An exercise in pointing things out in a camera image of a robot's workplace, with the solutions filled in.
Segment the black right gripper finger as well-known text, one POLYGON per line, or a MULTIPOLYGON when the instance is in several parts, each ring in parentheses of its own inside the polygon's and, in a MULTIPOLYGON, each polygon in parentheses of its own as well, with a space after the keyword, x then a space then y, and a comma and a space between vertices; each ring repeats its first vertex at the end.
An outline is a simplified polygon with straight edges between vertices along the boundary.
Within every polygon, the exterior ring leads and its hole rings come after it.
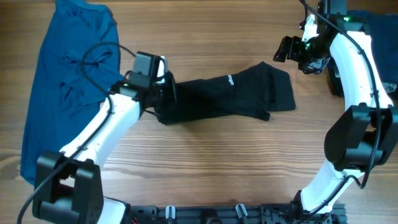
POLYGON ((285 36, 280 43, 279 52, 280 53, 289 53, 292 48, 293 38, 289 36, 285 36))
POLYGON ((273 56, 275 62, 285 62, 287 58, 287 50, 284 46, 278 48, 277 52, 273 56))

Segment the black t-shirt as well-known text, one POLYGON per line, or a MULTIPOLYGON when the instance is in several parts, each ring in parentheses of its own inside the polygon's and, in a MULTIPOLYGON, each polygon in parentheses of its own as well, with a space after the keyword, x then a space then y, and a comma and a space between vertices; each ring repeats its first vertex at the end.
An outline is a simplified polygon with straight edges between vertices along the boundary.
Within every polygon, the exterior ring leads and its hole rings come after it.
POLYGON ((175 88, 176 98, 155 106, 164 125, 229 115, 268 121, 271 111, 296 108, 289 74, 265 62, 237 74, 177 83, 175 88))

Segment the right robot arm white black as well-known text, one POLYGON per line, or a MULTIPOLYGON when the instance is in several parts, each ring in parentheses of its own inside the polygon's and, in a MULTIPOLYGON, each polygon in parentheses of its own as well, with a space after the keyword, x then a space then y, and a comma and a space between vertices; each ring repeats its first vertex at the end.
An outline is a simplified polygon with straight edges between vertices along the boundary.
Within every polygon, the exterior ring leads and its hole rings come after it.
POLYGON ((365 18, 349 16, 344 1, 305 5, 301 37, 284 37, 276 62, 293 60, 306 74, 320 73, 330 60, 345 99, 345 112, 325 136, 325 161, 298 191, 286 211, 290 223, 324 222, 350 184, 363 189, 371 171, 383 165, 397 144, 397 110, 373 59, 365 18))

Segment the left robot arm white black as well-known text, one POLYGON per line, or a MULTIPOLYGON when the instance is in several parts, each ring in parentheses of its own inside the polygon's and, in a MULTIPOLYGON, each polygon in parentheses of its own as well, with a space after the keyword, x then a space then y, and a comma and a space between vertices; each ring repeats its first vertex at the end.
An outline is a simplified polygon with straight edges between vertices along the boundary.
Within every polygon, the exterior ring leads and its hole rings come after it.
POLYGON ((146 108, 176 101, 167 59, 138 52, 128 79, 113 84, 105 95, 104 105, 75 139, 39 157, 29 199, 34 217, 51 223, 128 223, 130 205, 104 196, 101 170, 146 108))

